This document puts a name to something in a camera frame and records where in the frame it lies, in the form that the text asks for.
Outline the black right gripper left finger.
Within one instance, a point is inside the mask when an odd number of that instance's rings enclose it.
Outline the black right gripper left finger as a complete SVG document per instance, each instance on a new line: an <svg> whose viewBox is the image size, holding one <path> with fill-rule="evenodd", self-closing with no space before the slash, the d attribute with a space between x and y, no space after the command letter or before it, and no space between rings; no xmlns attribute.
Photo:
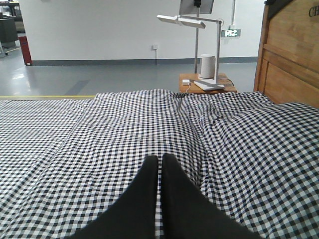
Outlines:
<svg viewBox="0 0 319 239"><path fill-rule="evenodd" d="M154 239L158 158L146 156L124 193L69 239Z"/></svg>

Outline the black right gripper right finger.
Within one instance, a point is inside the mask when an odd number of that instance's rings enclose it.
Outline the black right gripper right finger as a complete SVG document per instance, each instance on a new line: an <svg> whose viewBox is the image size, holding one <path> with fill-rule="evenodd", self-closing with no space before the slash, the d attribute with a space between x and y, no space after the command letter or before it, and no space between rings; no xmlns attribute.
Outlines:
<svg viewBox="0 0 319 239"><path fill-rule="evenodd" d="M173 154L162 157L161 207L167 239L259 239L212 204Z"/></svg>

